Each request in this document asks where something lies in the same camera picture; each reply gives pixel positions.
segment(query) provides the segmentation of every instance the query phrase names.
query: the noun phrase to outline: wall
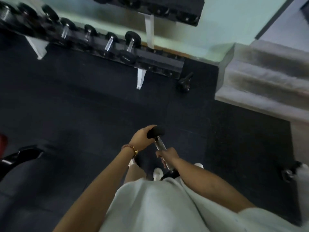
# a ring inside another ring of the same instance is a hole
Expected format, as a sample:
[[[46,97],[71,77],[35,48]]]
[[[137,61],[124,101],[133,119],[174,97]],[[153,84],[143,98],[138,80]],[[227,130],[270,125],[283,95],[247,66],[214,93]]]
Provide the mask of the wall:
[[[299,10],[307,1],[294,0],[261,39],[309,52],[309,25]]]
[[[146,41],[144,18],[137,12],[93,0],[42,0],[60,16],[125,35],[133,30]],[[197,27],[155,19],[155,44],[219,62],[233,43],[250,44],[286,0],[205,0]]]

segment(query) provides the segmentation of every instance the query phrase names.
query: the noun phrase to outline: black rubber floor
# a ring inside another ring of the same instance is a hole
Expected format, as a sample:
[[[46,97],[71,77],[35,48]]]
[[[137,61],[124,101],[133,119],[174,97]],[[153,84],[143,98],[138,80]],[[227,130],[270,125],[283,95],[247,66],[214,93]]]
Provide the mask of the black rubber floor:
[[[139,91],[133,67],[56,46],[39,61],[18,37],[0,51],[0,69],[6,155],[31,144],[46,150],[0,183],[1,231],[52,231],[121,146],[149,124],[166,127],[165,145],[185,160],[202,163],[258,207],[300,224],[296,184],[277,173],[293,162],[290,124],[215,101],[215,66],[187,60],[184,74],[195,74],[186,95],[173,79],[152,73]],[[154,151],[146,149],[141,161],[149,175],[159,163]]]

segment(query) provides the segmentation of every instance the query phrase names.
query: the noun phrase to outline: shoe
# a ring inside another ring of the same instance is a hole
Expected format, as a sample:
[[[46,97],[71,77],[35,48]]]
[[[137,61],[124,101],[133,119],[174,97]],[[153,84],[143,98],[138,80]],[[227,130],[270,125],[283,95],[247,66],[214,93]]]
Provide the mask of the shoe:
[[[135,159],[131,159],[128,167],[130,167],[131,165],[134,165],[134,164],[136,164]]]
[[[154,170],[154,181],[160,181],[163,177],[163,171],[160,168]]]
[[[204,166],[201,163],[195,163],[194,165],[200,168],[204,168]]]

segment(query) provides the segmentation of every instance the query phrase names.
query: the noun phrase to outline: leg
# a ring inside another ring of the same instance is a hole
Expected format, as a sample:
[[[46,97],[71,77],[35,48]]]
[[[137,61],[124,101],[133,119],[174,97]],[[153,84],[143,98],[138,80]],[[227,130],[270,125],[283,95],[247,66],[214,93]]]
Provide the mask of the leg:
[[[129,166],[124,184],[136,181],[141,178],[146,178],[146,173],[137,164],[132,164]]]

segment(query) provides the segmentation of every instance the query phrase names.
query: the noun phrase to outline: white t-shirt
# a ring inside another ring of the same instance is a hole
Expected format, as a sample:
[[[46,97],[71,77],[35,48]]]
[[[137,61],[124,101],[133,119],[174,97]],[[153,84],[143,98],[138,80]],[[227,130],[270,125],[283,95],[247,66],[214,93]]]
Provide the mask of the white t-shirt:
[[[239,213],[214,203],[178,179],[140,179],[115,194],[99,232],[305,231],[261,208]]]

